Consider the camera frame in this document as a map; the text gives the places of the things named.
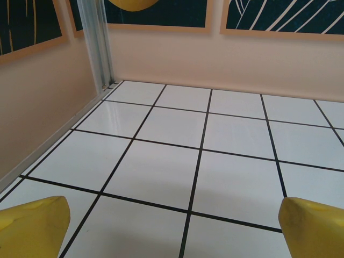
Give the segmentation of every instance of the yellow shape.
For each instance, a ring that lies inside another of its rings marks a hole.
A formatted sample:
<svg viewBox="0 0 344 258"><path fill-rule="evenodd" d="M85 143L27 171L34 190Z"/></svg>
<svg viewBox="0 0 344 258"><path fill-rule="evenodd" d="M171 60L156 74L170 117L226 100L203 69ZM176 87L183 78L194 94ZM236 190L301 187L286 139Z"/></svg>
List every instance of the yellow shape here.
<svg viewBox="0 0 344 258"><path fill-rule="evenodd" d="M147 9L155 4L159 0L109 0L115 6L129 11L129 12L137 12Z"/></svg>
<svg viewBox="0 0 344 258"><path fill-rule="evenodd" d="M344 210L284 198L278 218L293 258L344 257Z"/></svg>
<svg viewBox="0 0 344 258"><path fill-rule="evenodd" d="M57 258L69 221L63 196L0 211L0 257Z"/></svg>

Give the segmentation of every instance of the white tile floor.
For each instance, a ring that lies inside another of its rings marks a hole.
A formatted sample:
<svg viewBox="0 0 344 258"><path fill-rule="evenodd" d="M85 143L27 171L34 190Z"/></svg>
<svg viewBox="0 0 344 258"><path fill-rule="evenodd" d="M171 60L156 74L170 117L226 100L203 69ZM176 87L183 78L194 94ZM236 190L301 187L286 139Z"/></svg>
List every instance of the white tile floor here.
<svg viewBox="0 0 344 258"><path fill-rule="evenodd" d="M122 83L3 193L66 196L60 257L289 257L283 196L344 209L344 103Z"/></svg>

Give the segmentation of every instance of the black grout line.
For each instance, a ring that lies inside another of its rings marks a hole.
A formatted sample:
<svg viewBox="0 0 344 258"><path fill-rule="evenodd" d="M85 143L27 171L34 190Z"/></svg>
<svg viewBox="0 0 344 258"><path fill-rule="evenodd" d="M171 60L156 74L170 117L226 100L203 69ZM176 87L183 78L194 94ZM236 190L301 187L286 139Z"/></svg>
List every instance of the black grout line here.
<svg viewBox="0 0 344 258"><path fill-rule="evenodd" d="M316 165L297 163L297 162L292 162L292 161L284 161L284 160L279 160L279 162L280 163L285 163L285 164L303 166L303 167L319 168L319 169L326 169L326 170L331 170L331 171L344 172L343 169L338 169L338 168L327 168L327 167L321 167L321 166L316 166Z"/></svg>
<svg viewBox="0 0 344 258"><path fill-rule="evenodd" d="M163 89L161 90L160 94L158 95L158 97L156 98L153 106L150 108L150 110L148 111L146 117L144 118L144 120L142 121L141 125L139 126L139 128L137 129L134 137L131 139L131 141L129 142L128 146L126 147L126 149L124 150L123 154L121 155L121 157L119 158L118 162L116 163L114 169L112 170L110 176L107 178L107 180L105 181L103 187L101 188L100 192L98 193L96 199L94 200L94 202L92 203L90 209L87 211L87 213L85 214L85 216L83 217L82 221L80 222L78 228L76 229L76 231L74 232L73 236L70 238L70 240L68 241L66 247L64 248L64 250L62 251L61 255L60 255L60 258L63 258L67 251L69 250L69 248L71 247L71 245L73 244L75 238L77 237L77 235L79 234L81 228L83 227L83 225L85 224L88 216L90 215L90 213L92 212L93 208L95 207L96 203L98 202L99 198L101 197L101 195L103 194L106 186L108 185L109 181L111 180L113 174L116 172L117 168L119 167L120 163L122 162L125 154L128 152L131 144L133 143L135 137L138 135L139 131L141 130L141 128L143 127L145 121L147 120L149 114L151 113L154 105L156 104L156 102L158 101L158 99L160 98L161 94L163 93L164 89L166 88L166 85L163 87Z"/></svg>
<svg viewBox="0 0 344 258"><path fill-rule="evenodd" d="M323 125L310 125L310 124L302 124L302 123L287 122L287 121L280 121L280 120L269 119L269 121L270 122L285 123L285 124L293 124L293 125L306 125L306 126L312 126L312 127L330 128L329 126L323 126Z"/></svg>
<svg viewBox="0 0 344 258"><path fill-rule="evenodd" d="M187 210L176 208L176 207L172 207L172 206L167 206L167 205L158 204L158 203L151 203L151 202L147 202L145 200L133 199L133 198L119 196L119 195L114 195L114 194L106 193L106 192L103 192L102 196L107 196L107 197L115 198L115 199L119 199L119 200L126 200L126 201L131 202L131 203L143 204L143 205L147 205L147 206L151 206L151 207L156 207L156 208L161 208L161 209L170 210L170 211L176 211L176 212L181 212L181 213L187 213L188 212Z"/></svg>
<svg viewBox="0 0 344 258"><path fill-rule="evenodd" d="M325 115L325 113L323 112L323 110L321 109L321 107L319 106L319 104L313 100L314 103L317 105L318 109L320 110L320 112L322 113L322 115L325 117L326 121L328 122L329 126L331 127L332 131L334 132L334 134L337 136L338 140L340 141L340 143L342 144L342 146L344 147L344 142L342 140L342 138L340 138L339 134L337 133L337 131L334 129L333 125L331 124L331 122L328 120L327 116Z"/></svg>
<svg viewBox="0 0 344 258"><path fill-rule="evenodd" d="M95 200L93 201L93 203L91 204L91 206L89 207L89 209L87 210L85 216L82 218L81 222L79 223L78 227L76 228L76 230L74 231L74 234L71 236L71 238L69 239L68 243L66 244L65 248L63 249L61 255L59 256L59 258L63 258L65 257L67 251L70 249L72 243L74 242L77 234L80 232L81 228L83 227L83 225L85 224L88 216L90 216L90 213L92 212L93 208L96 206L99 198L101 196L98 194L95 198Z"/></svg>
<svg viewBox="0 0 344 258"><path fill-rule="evenodd" d="M0 203L5 200L5 198L10 195L10 193L12 193L14 191L15 188L17 188L17 186L19 186L21 184L21 182L24 181L24 179L22 178L15 186L13 186L1 199L0 199Z"/></svg>
<svg viewBox="0 0 344 258"><path fill-rule="evenodd" d="M168 206L168 205L147 202L147 201L144 201L144 200L133 199L133 198L124 197L124 196L120 196L120 195L114 195L114 194L111 194L111 193L100 192L100 191L96 191L96 190L90 190L90 189L76 187L76 186L69 185L69 184L57 183L57 182L53 182L53 181L49 181L49 180L44 180L44 179L40 179L40 178L35 178L35 177L31 177L31 176L19 176L19 177L21 178L22 181L24 179L25 180L31 180L31 181L36 181L36 182L40 182L40 183L51 184L51 185L56 185L56 186L59 186L59 187L73 189L73 190L77 190L77 191L89 192L91 194L98 194L100 196L105 196L105 197L109 197L109 198L125 200L127 202L138 203L138 204L142 204L142 205L146 205L146 206L151 206L151 207L156 207L156 208L160 208L160 209L164 209L164 210L175 211L175 212L180 212L180 213L184 213L184 214L189 213L188 210L177 208L177 207L172 207L172 206ZM209 218L209 219L214 219L214 220L220 220L220 221L224 221L224 222L227 222L227 223L233 223L233 224L244 225L244 226L248 226L248 227L259 228L259 229L267 230L267 231L273 231L273 232L279 232L279 233L282 232L278 228L268 227L268 226L264 226L264 225L249 223L249 222L235 220L235 219L230 219L230 218L219 217L219 216L215 216L215 215L211 215L211 214L206 214L206 213L201 213L201 212L191 211L191 215L199 216L199 217L204 217L204 218Z"/></svg>
<svg viewBox="0 0 344 258"><path fill-rule="evenodd" d="M139 103L131 103L131 102L124 102L124 101L110 101L108 99L105 99L106 102L113 102L113 103L122 103L122 104L131 104L131 105L137 105L137 106L152 106L152 105L146 105L146 104L139 104Z"/></svg>
<svg viewBox="0 0 344 258"><path fill-rule="evenodd" d="M206 114L206 111L198 111L198 110L190 110L190 109L178 109L176 107L168 107L168 106L155 106L156 108L161 109L173 109L173 110L181 110L181 111L190 111L190 112L196 112L196 113L204 113Z"/></svg>
<svg viewBox="0 0 344 258"><path fill-rule="evenodd" d="M50 181L50 180L45 180L45 179L37 178L37 177L26 176L26 175L20 175L19 177L21 177L23 179L28 179L28 180L33 180L33 181L41 182L41 183L56 185L58 187L64 187L64 188L70 188L70 189L74 189L74 190L78 190L78 191L89 192L91 194L98 194L99 193L96 190L91 190L91 189L87 189L87 188L83 188L83 187L76 187L74 185L58 183L58 182L54 182L54 181Z"/></svg>
<svg viewBox="0 0 344 258"><path fill-rule="evenodd" d="M98 133L98 132L92 132L92 131L86 131L86 130L79 130L79 129L72 129L71 131L76 131L76 132L84 132L84 133L93 133L93 134L99 134L99 135L104 135L104 136L110 136L110 137L117 137L117 138L123 138L123 139L128 139L131 140L132 138L130 137L124 137L124 136L119 136L119 135L114 135L114 134L106 134L106 133ZM199 150L197 147L191 147L191 146L186 146L186 145L178 145L178 144L169 144L167 142L159 142L159 141L151 141L151 140L145 140L145 139L139 139L135 138L135 141L143 141L143 142L149 142L152 144L160 144L160 145L167 145L167 146L173 146L173 147L179 147L179 148L186 148L186 149L195 149ZM239 157L247 157L249 159L257 159L257 160L267 160L267 161L273 161L275 162L275 159L269 159L267 157L258 157L258 156L250 156L250 155L245 155L245 154L239 154L239 153L232 153L232 152L223 152L220 150L214 150L214 149L204 149L203 151L206 152L213 152L213 153L219 153L219 154L226 154L226 155L233 155L233 156L239 156ZM343 169L336 169L336 168L329 168L329 167L321 167L321 166L315 166L311 164L305 164L305 163L297 163L297 162L292 162L292 161L283 161L283 160L278 160L279 163L287 163L287 164L294 164L298 166L303 166L303 167L312 167L312 168L320 168L320 169L326 169L326 170L332 170L332 171L339 171L339 172L344 172Z"/></svg>
<svg viewBox="0 0 344 258"><path fill-rule="evenodd" d="M114 102L114 103L123 103L123 104L131 104L131 105L138 105L138 106L151 106L151 105L147 105L147 104L139 104L139 103L123 102L123 101L109 101L109 100L103 100L103 101ZM168 106L155 106L155 107L156 108L162 108L162 109L173 109L173 110L191 111L191 112L197 112L197 113L206 113L206 111L198 111L198 110L191 110L191 109L179 109L177 107L168 107ZM262 120L262 121L266 120L265 118L238 116L238 115L235 115L235 114L224 114L224 113L215 113L215 112L209 112L209 114L217 114L219 116L228 116L228 117L239 117L239 118L255 119L255 120ZM285 124L293 124L293 125L305 125L305 126L313 126L313 127L321 127L321 128L331 128L330 126L303 124L303 123L281 121L281 120L269 119L269 121L270 122L285 123Z"/></svg>
<svg viewBox="0 0 344 258"><path fill-rule="evenodd" d="M248 119L255 119L255 120L262 120L262 121L265 121L265 118L244 117L244 116L237 116L237 115L234 115L234 114L222 114L222 113L214 113L214 112L209 112L209 114L217 114L217 115L219 115L219 116L239 117L239 118L248 118Z"/></svg>
<svg viewBox="0 0 344 258"><path fill-rule="evenodd" d="M87 131L87 130L80 130L80 129L72 129L73 131L76 132L83 132L83 133L92 133L92 134L99 134L99 135L104 135L104 136L110 136L110 137L116 137L116 138L122 138L122 139L129 139L131 140L132 138L126 137L126 136L119 136L115 134L108 134L108 133L98 133L98 132L92 132L92 131Z"/></svg>
<svg viewBox="0 0 344 258"><path fill-rule="evenodd" d="M183 258L184 257L185 246L187 244L188 231L189 231L189 226L190 226L190 218L191 218L191 213L192 213L192 206L194 204L196 185L197 185L197 178L198 178L200 160L202 158L202 149L203 149L203 144L204 144L204 139L205 139L206 124L207 124L208 116L209 116L209 109L210 109L212 93L213 93L213 90L210 90L209 100L208 100L208 107L207 107L206 115L205 115L205 119L204 119L203 133L202 133L202 138L200 140L200 148L199 148L199 153L198 153L198 158L197 158L195 176L193 178L193 184L192 184L192 189L191 189L188 214L187 214L187 218L185 220L185 226L184 226L183 238L182 238L182 243L181 243L181 249L180 249L180 252L179 252L179 258Z"/></svg>
<svg viewBox="0 0 344 258"><path fill-rule="evenodd" d="M232 156L239 156L239 157L248 157L250 159L257 159L257 160L267 160L267 161L276 161L275 159L269 159L267 157L256 157L256 156L249 156L249 155L244 155L244 154L239 154L239 153L232 153L232 152L221 152L219 150L212 150L212 149L203 149L203 151L206 152L214 152L214 153L219 153L219 154L226 154L226 155L232 155Z"/></svg>
<svg viewBox="0 0 344 258"><path fill-rule="evenodd" d="M139 138L135 138L135 141L143 141L143 142L149 142L152 144L161 144L161 145L167 145L167 146L173 146L173 147L179 147L179 148L185 148L185 149L199 150L199 148L197 148L197 147L191 147L191 146L179 145L179 144L169 144L167 142L151 141L151 140L145 140L145 139L139 139Z"/></svg>
<svg viewBox="0 0 344 258"><path fill-rule="evenodd" d="M278 172L278 176L279 176L279 181L281 183L281 188L282 188L283 196L287 197L285 186L284 186L284 181L283 181L283 176L282 176L282 172L281 172L280 162L278 160L277 151L276 151L276 147L275 147L275 143L274 143L273 133L271 131L271 127L270 127L270 123L269 123L269 118L268 118L267 110L265 108L265 103L264 103L264 99L263 99L263 95L262 94L260 94L260 99L262 101L263 110L264 110L265 118L266 118L266 121L267 121L268 131L269 131L270 140L271 140L271 146L273 148L273 152L274 152L274 156L275 156L276 167L277 167L277 172Z"/></svg>
<svg viewBox="0 0 344 258"><path fill-rule="evenodd" d="M214 216L214 215L210 215L210 214L204 214L204 213L195 212L195 211L192 211L191 214L194 215L194 216L199 216L199 217L203 217L203 218L220 220L220 221L224 221L224 222L228 222L228 223L233 223L233 224L238 224L238 225L242 225L242 226L255 227L255 228L259 228L261 230L268 230L268 231L273 231L273 232L277 232L277 233L281 233L282 232L282 230L279 229L279 228L263 226L263 225L249 223L249 222L245 222L245 221L241 221L241 220L236 220L236 219L228 219L228 218L224 218L224 217Z"/></svg>

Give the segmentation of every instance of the dark green artwork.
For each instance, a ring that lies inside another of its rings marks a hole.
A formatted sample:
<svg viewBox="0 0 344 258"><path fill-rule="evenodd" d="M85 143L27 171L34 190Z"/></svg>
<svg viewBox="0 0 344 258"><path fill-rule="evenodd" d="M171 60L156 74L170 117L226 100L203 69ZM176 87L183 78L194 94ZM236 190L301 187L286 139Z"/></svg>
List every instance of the dark green artwork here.
<svg viewBox="0 0 344 258"><path fill-rule="evenodd" d="M69 0L76 30L82 30L77 0ZM105 0L107 22L180 27L205 27L207 0L158 0L141 11L126 11Z"/></svg>
<svg viewBox="0 0 344 258"><path fill-rule="evenodd" d="M344 35L344 0L231 0L226 28Z"/></svg>
<svg viewBox="0 0 344 258"><path fill-rule="evenodd" d="M0 0L0 55L60 36L53 0Z"/></svg>
<svg viewBox="0 0 344 258"><path fill-rule="evenodd" d="M82 23L81 23L79 8L77 6L77 0L69 0L69 2L70 2L71 12L73 14L73 19L74 19L76 31L81 31L82 30Z"/></svg>

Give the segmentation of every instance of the wall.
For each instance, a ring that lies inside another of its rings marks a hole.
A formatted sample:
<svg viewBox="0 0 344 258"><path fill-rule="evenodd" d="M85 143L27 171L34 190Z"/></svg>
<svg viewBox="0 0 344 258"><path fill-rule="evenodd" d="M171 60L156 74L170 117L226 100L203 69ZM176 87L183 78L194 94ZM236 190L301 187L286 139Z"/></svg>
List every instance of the wall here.
<svg viewBox="0 0 344 258"><path fill-rule="evenodd" d="M0 66L0 178L96 96L85 41L59 2L69 42Z"/></svg>
<svg viewBox="0 0 344 258"><path fill-rule="evenodd" d="M115 73L125 80L344 102L343 42L110 30Z"/></svg>

